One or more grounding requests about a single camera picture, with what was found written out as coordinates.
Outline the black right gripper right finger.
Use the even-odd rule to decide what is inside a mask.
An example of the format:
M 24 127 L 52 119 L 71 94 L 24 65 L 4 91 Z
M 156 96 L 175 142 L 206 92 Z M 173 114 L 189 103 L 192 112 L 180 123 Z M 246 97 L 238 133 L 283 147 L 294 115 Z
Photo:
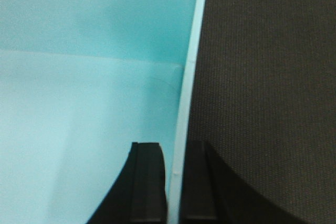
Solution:
M 256 192 L 204 141 L 186 144 L 180 223 L 304 223 Z

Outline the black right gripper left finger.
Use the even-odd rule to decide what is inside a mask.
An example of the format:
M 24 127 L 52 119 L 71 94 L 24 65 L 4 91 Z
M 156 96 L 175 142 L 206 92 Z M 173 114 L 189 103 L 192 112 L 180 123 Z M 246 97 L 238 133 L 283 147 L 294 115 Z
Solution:
M 133 142 L 118 178 L 87 223 L 166 223 L 165 165 L 159 143 Z

